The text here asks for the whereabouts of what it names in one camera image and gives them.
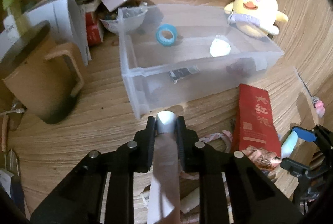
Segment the pink hair clip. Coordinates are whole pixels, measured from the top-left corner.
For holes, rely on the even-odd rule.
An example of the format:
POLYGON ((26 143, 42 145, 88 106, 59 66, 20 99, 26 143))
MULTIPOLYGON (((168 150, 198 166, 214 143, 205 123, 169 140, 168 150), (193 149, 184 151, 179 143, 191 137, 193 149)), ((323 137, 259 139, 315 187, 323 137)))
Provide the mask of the pink hair clip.
POLYGON ((312 97, 312 102, 318 117, 322 118, 326 111, 324 103, 316 96, 312 97))

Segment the small black white sachet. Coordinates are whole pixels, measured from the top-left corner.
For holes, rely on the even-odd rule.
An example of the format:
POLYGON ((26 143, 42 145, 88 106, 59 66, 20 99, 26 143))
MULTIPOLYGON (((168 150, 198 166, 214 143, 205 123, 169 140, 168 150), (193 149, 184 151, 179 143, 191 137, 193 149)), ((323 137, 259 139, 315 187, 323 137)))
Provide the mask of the small black white sachet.
POLYGON ((174 84, 177 84, 178 81, 184 79, 185 77, 193 74, 199 73, 199 70, 196 66, 190 66, 186 68, 180 68, 177 70, 169 71, 169 77, 171 78, 174 84))

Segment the pale green cream tube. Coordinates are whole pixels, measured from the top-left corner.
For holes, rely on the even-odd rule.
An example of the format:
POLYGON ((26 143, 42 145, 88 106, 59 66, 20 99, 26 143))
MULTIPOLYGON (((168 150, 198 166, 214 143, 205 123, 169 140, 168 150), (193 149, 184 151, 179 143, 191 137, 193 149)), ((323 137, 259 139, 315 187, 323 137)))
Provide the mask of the pale green cream tube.
POLYGON ((296 147, 297 140, 297 133, 295 131, 292 131, 281 146, 281 159, 290 157, 291 153, 296 147))

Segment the eyeglasses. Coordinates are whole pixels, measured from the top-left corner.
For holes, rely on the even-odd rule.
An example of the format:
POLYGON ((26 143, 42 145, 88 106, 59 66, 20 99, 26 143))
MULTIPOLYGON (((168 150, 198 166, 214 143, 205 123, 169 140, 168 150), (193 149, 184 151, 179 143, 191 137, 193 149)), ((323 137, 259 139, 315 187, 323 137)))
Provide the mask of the eyeglasses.
POLYGON ((18 129, 25 111, 26 107, 17 98, 14 98, 11 112, 7 114, 9 116, 9 130, 18 129))

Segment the white paper box stack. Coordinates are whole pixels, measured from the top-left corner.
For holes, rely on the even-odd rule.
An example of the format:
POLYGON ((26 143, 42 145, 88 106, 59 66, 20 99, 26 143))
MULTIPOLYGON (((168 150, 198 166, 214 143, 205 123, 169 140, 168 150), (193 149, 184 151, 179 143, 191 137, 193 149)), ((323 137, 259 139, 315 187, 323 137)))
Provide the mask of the white paper box stack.
POLYGON ((84 65, 91 60, 87 43, 85 17, 75 0, 53 0, 23 13, 19 5, 19 16, 10 31, 1 30, 1 57, 22 37, 28 29, 42 21, 48 21, 50 34, 58 44, 71 42, 78 46, 84 65))

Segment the tan mug with lid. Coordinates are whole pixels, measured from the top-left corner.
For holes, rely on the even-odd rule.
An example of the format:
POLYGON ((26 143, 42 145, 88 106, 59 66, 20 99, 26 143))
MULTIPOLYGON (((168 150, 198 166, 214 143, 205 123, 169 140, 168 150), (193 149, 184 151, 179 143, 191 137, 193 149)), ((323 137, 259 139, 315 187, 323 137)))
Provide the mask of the tan mug with lid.
POLYGON ((62 121, 84 85, 81 52, 74 43, 56 44, 48 21, 31 27, 1 60, 1 80, 47 124, 62 121))

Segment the clear plastic storage bin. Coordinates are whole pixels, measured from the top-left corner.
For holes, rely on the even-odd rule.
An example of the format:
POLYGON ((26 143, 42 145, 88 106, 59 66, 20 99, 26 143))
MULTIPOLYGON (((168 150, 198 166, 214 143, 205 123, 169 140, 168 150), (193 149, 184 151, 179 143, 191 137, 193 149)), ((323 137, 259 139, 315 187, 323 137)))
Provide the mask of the clear plastic storage bin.
POLYGON ((126 32, 120 28, 118 32, 121 76, 136 118, 250 83, 266 72, 250 78, 229 74, 226 67, 240 58, 266 59, 269 69, 283 55, 267 36, 253 38, 230 24, 222 8, 185 4, 147 7, 138 29, 126 32), (156 30, 162 24, 177 29, 177 40, 170 47, 156 41, 156 30), (210 55, 209 48, 217 35, 230 42, 229 55, 210 55), (190 66, 196 66, 199 73, 174 84, 168 72, 190 66))

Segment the small red box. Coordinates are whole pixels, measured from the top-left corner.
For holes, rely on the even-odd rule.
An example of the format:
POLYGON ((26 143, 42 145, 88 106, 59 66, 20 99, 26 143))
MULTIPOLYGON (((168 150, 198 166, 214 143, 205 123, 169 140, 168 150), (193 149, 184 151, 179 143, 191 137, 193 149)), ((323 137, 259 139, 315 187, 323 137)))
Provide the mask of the small red box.
POLYGON ((104 30, 95 12, 85 13, 86 35, 89 47, 103 43, 104 30))

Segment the yellow chick bunny plush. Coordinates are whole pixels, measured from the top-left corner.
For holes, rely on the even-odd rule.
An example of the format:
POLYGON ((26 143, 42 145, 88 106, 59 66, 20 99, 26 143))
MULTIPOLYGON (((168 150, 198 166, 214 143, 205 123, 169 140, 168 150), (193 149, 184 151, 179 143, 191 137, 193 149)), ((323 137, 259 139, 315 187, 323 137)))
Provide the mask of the yellow chick bunny plush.
POLYGON ((278 35, 275 22, 288 22, 288 16, 278 10, 277 0, 234 0, 226 7, 228 22, 254 38, 278 35))

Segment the blue washi tape roll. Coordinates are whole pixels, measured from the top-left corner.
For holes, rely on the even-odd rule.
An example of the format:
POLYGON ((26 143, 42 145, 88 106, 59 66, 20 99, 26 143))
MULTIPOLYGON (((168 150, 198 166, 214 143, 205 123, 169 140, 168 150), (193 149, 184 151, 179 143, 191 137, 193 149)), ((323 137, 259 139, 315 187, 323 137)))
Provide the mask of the blue washi tape roll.
POLYGON ((177 40, 178 32, 175 26, 171 24, 162 24, 160 25, 155 33, 156 41, 165 46, 172 46, 177 40))

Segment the white bowl with trinkets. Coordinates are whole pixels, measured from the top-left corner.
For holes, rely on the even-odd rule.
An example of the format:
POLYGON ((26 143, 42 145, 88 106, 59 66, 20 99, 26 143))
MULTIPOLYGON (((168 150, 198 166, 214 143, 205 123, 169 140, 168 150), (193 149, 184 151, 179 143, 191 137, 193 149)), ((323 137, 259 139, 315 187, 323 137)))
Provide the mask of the white bowl with trinkets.
POLYGON ((138 29, 144 22, 148 7, 141 5, 140 7, 121 8, 122 22, 118 18, 115 20, 103 20, 100 22, 103 26, 114 34, 118 34, 119 29, 123 28, 126 32, 132 32, 138 29))

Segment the green spray bottle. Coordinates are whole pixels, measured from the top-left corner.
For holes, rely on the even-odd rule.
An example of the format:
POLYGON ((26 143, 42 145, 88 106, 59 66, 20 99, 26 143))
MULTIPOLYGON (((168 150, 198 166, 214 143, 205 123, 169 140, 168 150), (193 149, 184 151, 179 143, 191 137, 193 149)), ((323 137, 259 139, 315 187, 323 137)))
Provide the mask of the green spray bottle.
POLYGON ((14 22, 20 15, 19 5, 17 0, 2 0, 2 7, 5 12, 3 17, 4 29, 10 31, 14 28, 14 22))

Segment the white tape roll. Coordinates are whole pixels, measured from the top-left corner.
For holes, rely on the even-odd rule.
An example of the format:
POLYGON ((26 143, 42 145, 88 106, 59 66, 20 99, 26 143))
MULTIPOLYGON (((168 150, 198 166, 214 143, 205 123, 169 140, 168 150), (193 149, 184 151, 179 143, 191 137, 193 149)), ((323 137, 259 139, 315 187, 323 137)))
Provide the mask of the white tape roll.
POLYGON ((222 57, 229 55, 231 52, 230 42, 224 36, 217 35, 209 48, 209 53, 212 57, 222 57))

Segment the pink white tube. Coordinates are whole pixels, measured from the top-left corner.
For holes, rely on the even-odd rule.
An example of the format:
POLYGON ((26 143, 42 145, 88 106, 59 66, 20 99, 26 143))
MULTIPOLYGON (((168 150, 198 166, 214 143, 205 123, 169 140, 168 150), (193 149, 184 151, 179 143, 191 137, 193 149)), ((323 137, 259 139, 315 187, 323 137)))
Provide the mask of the pink white tube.
POLYGON ((156 137, 147 223, 180 223, 177 116, 160 111, 156 116, 156 137))

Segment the red tea packet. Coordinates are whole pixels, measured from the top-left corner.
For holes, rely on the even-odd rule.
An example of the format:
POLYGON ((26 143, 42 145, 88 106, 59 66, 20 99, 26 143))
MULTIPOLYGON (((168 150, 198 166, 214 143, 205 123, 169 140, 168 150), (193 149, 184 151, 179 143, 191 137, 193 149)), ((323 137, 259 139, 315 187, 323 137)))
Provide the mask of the red tea packet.
POLYGON ((281 157, 281 144, 274 127, 268 92, 240 84, 231 151, 243 151, 250 146, 281 157))

